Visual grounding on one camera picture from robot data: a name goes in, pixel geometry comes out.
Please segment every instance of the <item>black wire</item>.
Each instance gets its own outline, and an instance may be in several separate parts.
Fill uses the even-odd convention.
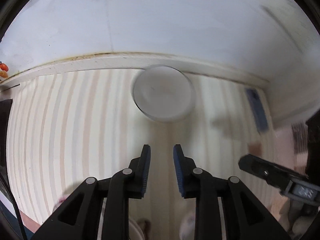
[[[21,215],[20,215],[20,211],[19,211],[18,205],[17,205],[17,203],[16,203],[16,201],[14,199],[14,196],[13,196],[8,184],[5,182],[4,177],[2,176],[1,173],[0,173],[0,182],[4,185],[5,190],[9,194],[11,203],[13,205],[14,211],[15,211],[16,216],[17,216],[17,220],[18,220],[18,223],[19,223],[19,227],[20,227],[22,238],[23,238],[23,240],[28,240],[26,232],[24,230],[24,226],[23,226],[23,222],[22,222],[22,219],[21,219]]]

